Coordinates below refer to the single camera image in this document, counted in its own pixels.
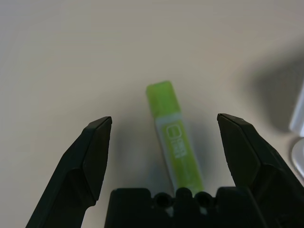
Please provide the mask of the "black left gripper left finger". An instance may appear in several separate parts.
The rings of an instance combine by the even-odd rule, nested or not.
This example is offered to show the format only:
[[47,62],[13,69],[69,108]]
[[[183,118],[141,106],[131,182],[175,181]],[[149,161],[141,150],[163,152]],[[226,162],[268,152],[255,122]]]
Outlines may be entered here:
[[79,228],[99,200],[108,160],[111,117],[88,124],[61,157],[28,228]]

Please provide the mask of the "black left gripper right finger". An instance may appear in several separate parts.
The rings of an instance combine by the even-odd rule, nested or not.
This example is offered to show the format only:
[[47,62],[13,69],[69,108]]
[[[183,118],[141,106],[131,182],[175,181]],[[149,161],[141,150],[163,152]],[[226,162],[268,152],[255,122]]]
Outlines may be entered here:
[[218,114],[228,168],[237,187],[249,188],[270,228],[304,226],[304,188],[281,155],[254,126]]

